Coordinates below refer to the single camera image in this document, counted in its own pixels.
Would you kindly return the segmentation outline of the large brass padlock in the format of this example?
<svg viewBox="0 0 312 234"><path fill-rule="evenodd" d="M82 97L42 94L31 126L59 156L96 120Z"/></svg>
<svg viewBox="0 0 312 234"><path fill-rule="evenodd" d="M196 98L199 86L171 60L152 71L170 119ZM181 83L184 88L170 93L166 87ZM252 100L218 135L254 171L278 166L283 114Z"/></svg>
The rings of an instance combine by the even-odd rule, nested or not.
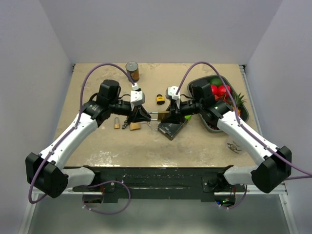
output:
<svg viewBox="0 0 312 234"><path fill-rule="evenodd" d="M169 111L150 112L149 114L151 121L162 121L169 114Z"/></svg>

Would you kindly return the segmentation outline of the long shackle brass padlock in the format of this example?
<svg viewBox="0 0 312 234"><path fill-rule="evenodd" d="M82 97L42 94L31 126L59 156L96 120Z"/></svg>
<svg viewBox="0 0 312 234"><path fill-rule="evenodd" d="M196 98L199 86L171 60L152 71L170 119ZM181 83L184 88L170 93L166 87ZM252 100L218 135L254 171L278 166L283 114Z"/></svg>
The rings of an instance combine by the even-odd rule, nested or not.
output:
<svg viewBox="0 0 312 234"><path fill-rule="evenodd" d="M141 124L139 122L133 123L131 122L129 125L130 131L136 131L141 129Z"/></svg>

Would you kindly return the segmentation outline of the yellow padlock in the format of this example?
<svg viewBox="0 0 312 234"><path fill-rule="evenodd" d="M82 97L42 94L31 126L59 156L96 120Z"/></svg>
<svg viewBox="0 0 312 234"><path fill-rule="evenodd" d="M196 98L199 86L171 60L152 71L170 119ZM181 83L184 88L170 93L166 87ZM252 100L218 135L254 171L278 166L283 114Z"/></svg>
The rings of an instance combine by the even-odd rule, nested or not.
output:
<svg viewBox="0 0 312 234"><path fill-rule="evenodd" d="M161 94L158 94L158 95L156 96L156 103L157 103L157 105L163 105L163 104L165 103L165 98L164 98L164 96L161 95Z"/></svg>

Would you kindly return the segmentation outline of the small brass padlock keys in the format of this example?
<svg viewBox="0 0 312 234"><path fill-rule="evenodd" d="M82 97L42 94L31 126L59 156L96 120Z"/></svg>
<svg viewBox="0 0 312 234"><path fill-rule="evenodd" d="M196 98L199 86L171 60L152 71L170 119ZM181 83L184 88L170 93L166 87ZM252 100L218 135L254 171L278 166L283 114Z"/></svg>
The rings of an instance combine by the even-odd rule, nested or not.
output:
<svg viewBox="0 0 312 234"><path fill-rule="evenodd" d="M125 129L128 126L128 122L124 121L123 124L120 124L119 117L114 118L114 129Z"/></svg>

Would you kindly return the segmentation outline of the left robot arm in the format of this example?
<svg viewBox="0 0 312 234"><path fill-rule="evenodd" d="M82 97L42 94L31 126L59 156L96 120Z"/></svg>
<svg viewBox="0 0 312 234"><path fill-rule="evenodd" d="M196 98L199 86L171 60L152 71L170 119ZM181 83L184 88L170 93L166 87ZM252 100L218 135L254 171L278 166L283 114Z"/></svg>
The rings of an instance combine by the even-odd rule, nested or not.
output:
<svg viewBox="0 0 312 234"><path fill-rule="evenodd" d="M80 167L66 169L65 164L77 147L111 114L126 116L129 122L150 121L151 116L143 108L145 94L137 83L132 85L130 100L120 97L120 84L104 80L99 91L84 103L70 126L39 154L30 153L25 160L27 181L30 188L37 188L51 198L56 198L67 188L85 186L96 191L101 179L96 173Z"/></svg>

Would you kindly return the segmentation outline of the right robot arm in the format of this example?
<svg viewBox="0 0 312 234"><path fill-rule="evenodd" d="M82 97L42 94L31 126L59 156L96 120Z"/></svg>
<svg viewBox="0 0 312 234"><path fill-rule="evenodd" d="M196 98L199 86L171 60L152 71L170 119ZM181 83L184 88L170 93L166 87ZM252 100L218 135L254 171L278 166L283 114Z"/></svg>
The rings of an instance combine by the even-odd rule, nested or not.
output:
<svg viewBox="0 0 312 234"><path fill-rule="evenodd" d="M181 101L177 86L169 86L166 98L170 101L163 123L180 123L185 116L200 114L206 121L235 140L253 159L255 166L229 166L217 179L220 190L227 192L236 184L255 185L264 193L270 193L291 175L291 150L264 139L236 115L224 101L216 101L210 85L193 87L193 99Z"/></svg>

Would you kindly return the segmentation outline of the black green razor box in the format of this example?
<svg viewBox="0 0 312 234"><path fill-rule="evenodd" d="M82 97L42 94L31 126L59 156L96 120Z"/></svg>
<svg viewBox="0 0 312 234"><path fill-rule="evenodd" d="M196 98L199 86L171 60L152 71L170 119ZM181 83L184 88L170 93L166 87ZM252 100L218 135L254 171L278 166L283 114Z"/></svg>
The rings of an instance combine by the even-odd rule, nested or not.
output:
<svg viewBox="0 0 312 234"><path fill-rule="evenodd" d="M159 123L157 126L157 130L167 139L172 141L177 136L177 134L187 125L191 118L191 115L185 116L184 121L179 124Z"/></svg>

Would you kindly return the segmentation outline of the grey fruit tray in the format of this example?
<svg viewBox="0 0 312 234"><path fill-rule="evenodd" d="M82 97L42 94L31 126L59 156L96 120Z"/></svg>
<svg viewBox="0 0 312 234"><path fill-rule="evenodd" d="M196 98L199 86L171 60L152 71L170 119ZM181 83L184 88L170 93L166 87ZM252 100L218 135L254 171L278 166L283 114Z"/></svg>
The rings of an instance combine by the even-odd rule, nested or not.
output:
<svg viewBox="0 0 312 234"><path fill-rule="evenodd" d="M204 81L205 83L209 83L209 80L212 79L212 78L215 78L215 77L218 77L217 75L210 75L210 76L205 76L205 77L201 77L201 78L198 78L198 79L195 79L193 81L191 81L188 85L187 85L187 89L188 89L188 92L189 94L193 97L193 92L192 92L192 89L191 89L191 86L194 85L194 84L197 84L197 83L202 83L202 81ZM225 77L222 77L225 84L226 85L229 85L231 87L231 95L233 96L233 93L237 93L235 91L235 89L232 87L232 85L228 82L228 80L225 78ZM245 104L243 104L243 106L238 109L238 114L239 116L242 118L243 121L248 121L249 119L249 112L247 110L247 108L245 107ZM212 126L209 122L205 121L205 119L201 116L201 114L199 114L199 118L200 120L203 122L205 128L210 132L210 133L221 133L222 131L214 126Z"/></svg>

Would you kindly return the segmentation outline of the tin can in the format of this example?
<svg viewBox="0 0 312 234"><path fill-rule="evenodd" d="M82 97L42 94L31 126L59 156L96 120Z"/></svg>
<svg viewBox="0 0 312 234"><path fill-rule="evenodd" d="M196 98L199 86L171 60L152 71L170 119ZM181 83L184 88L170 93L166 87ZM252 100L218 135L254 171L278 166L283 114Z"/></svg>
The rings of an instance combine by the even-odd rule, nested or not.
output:
<svg viewBox="0 0 312 234"><path fill-rule="evenodd" d="M139 81L139 69L138 64L134 61L128 62L125 66L127 73L134 82Z"/></svg>

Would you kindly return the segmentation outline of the red apple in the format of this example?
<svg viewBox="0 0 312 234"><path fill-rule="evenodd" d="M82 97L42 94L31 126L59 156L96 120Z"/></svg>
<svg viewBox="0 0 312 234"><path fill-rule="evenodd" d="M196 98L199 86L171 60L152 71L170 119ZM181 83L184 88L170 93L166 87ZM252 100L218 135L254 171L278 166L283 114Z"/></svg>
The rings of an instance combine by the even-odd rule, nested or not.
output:
<svg viewBox="0 0 312 234"><path fill-rule="evenodd" d="M218 90L217 90L217 95L219 97L228 97L229 96L229 93L228 91L230 92L231 91L231 87L229 85L220 85L218 87Z"/></svg>
<svg viewBox="0 0 312 234"><path fill-rule="evenodd" d="M218 96L218 87L211 84L211 90L212 90L212 94L215 96Z"/></svg>

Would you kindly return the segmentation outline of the green lime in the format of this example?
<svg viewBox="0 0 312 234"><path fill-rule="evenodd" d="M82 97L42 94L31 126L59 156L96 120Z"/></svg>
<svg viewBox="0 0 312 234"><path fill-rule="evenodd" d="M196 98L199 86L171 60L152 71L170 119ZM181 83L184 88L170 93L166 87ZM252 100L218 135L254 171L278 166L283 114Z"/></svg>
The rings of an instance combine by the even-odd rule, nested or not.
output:
<svg viewBox="0 0 312 234"><path fill-rule="evenodd" d="M210 79L210 80L209 80L209 83L210 83L211 85L215 85L215 86L217 86L217 87L223 85L222 80L221 80L220 78L218 78L218 77L215 77L215 78Z"/></svg>

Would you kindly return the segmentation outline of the white paper cup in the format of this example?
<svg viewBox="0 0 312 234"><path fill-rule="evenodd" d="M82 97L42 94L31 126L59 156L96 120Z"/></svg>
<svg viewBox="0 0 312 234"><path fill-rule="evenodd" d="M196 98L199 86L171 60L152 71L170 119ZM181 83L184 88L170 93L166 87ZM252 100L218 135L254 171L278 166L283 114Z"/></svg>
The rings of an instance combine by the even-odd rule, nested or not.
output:
<svg viewBox="0 0 312 234"><path fill-rule="evenodd" d="M226 139L225 147L236 155L242 154L244 152L243 148L230 136L228 136Z"/></svg>

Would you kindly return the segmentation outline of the pineapple crown leaves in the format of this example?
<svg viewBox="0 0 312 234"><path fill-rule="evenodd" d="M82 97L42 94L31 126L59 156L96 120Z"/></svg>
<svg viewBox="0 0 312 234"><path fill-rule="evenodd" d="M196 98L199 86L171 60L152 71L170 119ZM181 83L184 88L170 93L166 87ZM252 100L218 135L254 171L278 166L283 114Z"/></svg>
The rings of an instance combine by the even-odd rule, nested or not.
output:
<svg viewBox="0 0 312 234"><path fill-rule="evenodd" d="M231 103L231 106L234 107L236 105L237 109L240 109L247 100L244 98L244 95L239 93L233 93L234 102Z"/></svg>

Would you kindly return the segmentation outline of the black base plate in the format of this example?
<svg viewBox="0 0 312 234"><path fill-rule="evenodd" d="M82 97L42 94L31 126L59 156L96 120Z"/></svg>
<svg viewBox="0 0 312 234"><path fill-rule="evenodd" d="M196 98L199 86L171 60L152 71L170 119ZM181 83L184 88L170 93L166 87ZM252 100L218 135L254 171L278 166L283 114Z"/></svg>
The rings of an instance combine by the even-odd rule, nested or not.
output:
<svg viewBox="0 0 312 234"><path fill-rule="evenodd" d="M77 186L74 192L100 192L105 202L118 199L171 199L213 202L216 193L243 192L241 185L225 181L225 167L91 167L95 178L91 187Z"/></svg>

